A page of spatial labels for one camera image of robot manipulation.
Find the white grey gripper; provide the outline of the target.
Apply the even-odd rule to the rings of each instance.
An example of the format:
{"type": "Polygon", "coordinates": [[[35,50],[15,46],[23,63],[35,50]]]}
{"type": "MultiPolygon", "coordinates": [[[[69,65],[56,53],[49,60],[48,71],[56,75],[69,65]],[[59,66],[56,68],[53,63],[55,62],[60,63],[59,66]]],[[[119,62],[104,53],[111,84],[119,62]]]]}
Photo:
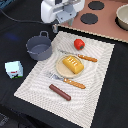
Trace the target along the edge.
{"type": "MultiPolygon", "coordinates": [[[[43,0],[41,3],[41,19],[44,23],[59,23],[68,21],[72,26],[75,16],[84,8],[85,0],[43,0]]],[[[58,24],[52,26],[53,32],[58,33],[58,24]]]]}

